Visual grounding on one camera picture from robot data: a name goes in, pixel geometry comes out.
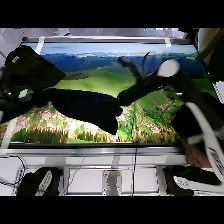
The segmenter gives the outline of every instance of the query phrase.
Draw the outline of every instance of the landscape image on screen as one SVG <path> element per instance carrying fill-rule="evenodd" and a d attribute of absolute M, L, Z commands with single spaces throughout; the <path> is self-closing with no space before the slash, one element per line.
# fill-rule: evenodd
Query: landscape image on screen
<path fill-rule="evenodd" d="M 26 45 L 35 50 L 34 43 Z M 192 45 L 45 43 L 40 54 L 66 74 L 54 88 L 86 90 L 117 97 L 119 92 L 135 84 L 131 71 L 117 63 L 118 57 L 135 62 L 141 69 L 147 52 L 150 52 L 145 62 L 147 74 L 158 69 L 163 61 L 177 59 L 193 84 L 216 96 L 203 65 L 195 60 L 197 52 Z M 129 107 L 122 107 L 123 113 L 117 117 L 118 131 L 111 135 L 94 124 L 64 116 L 49 103 L 18 117 L 11 142 L 175 144 L 178 136 L 170 121 L 182 104 L 170 86 L 151 92 Z M 1 138 L 7 124 L 0 126 Z"/>

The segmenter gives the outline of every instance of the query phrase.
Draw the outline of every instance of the screen bezel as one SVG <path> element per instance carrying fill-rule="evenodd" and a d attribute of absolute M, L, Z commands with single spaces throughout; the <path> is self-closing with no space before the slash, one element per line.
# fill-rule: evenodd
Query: screen bezel
<path fill-rule="evenodd" d="M 39 43 L 43 37 L 25 37 L 23 43 Z M 167 37 L 119 37 L 119 36 L 53 36 L 44 37 L 44 43 L 142 43 L 142 44 L 178 44 L 193 45 L 189 39 L 167 38 Z M 133 144 L 133 143 L 94 143 L 94 144 L 23 144 L 10 143 L 8 149 L 0 149 L 0 154 L 36 155 L 36 156 L 95 156 L 138 154 L 161 155 L 161 154 L 183 154 L 183 148 L 177 144 Z"/>

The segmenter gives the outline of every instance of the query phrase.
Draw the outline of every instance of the display panel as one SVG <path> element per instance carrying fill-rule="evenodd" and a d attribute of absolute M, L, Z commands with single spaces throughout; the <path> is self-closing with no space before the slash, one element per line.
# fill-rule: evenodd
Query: display panel
<path fill-rule="evenodd" d="M 35 50 L 36 44 L 26 43 Z M 170 58 L 179 60 L 184 72 L 201 91 L 215 91 L 193 45 L 141 44 L 141 43 L 44 43 L 41 55 L 53 63 L 66 76 L 54 88 L 84 90 L 117 97 L 119 92 L 135 83 L 128 68 L 117 59 L 123 56 L 141 69 L 144 55 L 150 52 L 145 69 L 147 74 Z M 68 118 L 49 103 L 19 116 L 11 142 L 57 143 L 153 143 L 175 144 L 177 134 L 170 126 L 182 101 L 171 87 L 149 93 L 129 107 L 122 107 L 117 117 L 118 131 L 111 135 L 96 125 Z M 6 124 L 1 125 L 3 138 Z"/>

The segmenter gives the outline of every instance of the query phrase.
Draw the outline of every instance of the sky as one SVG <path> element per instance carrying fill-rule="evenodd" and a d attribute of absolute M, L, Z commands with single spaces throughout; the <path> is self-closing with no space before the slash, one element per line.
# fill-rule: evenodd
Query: sky
<path fill-rule="evenodd" d="M 37 43 L 26 43 L 34 50 Z M 166 44 L 141 44 L 141 43 L 44 43 L 41 55 L 45 54 L 82 54 L 93 52 L 112 52 L 112 53 L 154 53 L 176 52 L 176 53 L 195 53 L 193 45 L 171 45 Z"/>

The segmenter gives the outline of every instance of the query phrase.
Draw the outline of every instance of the mountain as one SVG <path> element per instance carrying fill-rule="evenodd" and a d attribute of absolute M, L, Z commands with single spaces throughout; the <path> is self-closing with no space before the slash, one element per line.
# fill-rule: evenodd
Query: mountain
<path fill-rule="evenodd" d="M 46 54 L 42 55 L 46 60 L 53 63 L 58 69 L 63 72 L 76 72 L 81 70 L 94 69 L 103 66 L 114 66 L 117 62 L 117 57 L 120 53 L 114 54 L 112 52 L 94 52 L 83 53 L 77 55 L 69 54 Z M 135 62 L 139 67 L 142 65 L 142 56 L 127 56 L 125 58 Z M 181 69 L 187 73 L 191 78 L 200 79 L 205 77 L 205 70 L 200 61 L 194 60 L 196 56 L 193 54 L 181 54 L 181 53 L 164 53 L 162 55 L 149 55 L 145 61 L 145 69 L 147 73 L 151 73 L 158 69 L 160 64 L 168 59 L 176 59 L 181 64 Z"/>

